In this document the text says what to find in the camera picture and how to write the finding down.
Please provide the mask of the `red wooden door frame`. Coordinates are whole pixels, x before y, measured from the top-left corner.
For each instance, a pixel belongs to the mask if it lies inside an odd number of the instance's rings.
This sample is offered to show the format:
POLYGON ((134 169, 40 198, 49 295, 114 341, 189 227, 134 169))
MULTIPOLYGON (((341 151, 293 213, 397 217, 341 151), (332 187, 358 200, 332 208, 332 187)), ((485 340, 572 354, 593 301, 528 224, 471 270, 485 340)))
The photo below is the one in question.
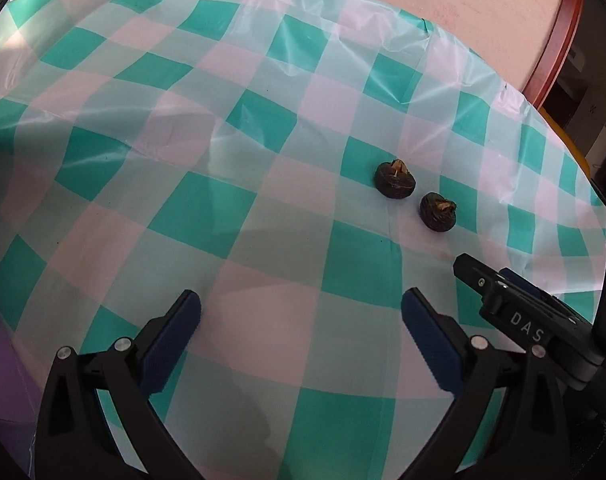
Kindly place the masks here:
POLYGON ((557 80, 580 24, 585 0, 560 0, 558 11, 534 70, 522 91, 539 110, 557 80))

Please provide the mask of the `purple cardboard box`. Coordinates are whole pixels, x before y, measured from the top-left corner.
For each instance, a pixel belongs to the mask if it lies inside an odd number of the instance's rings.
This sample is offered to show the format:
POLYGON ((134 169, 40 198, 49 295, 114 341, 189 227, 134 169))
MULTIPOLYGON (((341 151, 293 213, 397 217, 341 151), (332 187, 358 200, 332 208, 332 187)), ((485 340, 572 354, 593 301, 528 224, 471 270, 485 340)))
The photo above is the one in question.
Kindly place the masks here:
POLYGON ((0 479, 34 477, 34 438, 41 393, 20 363, 0 317, 0 479))

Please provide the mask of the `teal checkered plastic tablecloth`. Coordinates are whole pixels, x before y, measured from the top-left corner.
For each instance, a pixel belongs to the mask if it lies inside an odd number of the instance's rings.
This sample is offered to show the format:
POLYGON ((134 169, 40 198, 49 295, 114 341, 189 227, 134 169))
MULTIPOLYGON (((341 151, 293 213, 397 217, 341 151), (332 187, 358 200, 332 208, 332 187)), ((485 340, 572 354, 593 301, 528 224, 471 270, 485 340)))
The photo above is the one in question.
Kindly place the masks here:
POLYGON ((594 314, 606 207, 522 94, 377 0, 12 0, 0 12, 0 316, 43 385, 185 289, 152 403, 210 479, 395 479, 445 414, 418 287, 495 346, 467 252, 594 314), (381 162, 416 179, 381 194, 381 162), (443 233, 425 194, 457 204, 443 233))

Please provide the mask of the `dark mushroom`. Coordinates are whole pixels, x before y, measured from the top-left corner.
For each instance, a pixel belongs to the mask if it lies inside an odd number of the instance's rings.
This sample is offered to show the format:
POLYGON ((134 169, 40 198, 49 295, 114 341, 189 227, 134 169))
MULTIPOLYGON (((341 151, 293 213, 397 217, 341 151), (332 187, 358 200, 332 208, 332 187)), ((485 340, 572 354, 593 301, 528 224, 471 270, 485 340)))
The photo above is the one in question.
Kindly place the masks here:
POLYGON ((416 179, 405 162, 398 158, 391 162, 381 162, 373 176, 375 188, 392 200, 403 200, 414 193, 416 179))
POLYGON ((434 232, 447 232, 456 224, 457 204, 439 193, 430 192, 422 197, 419 217, 423 224, 434 232))

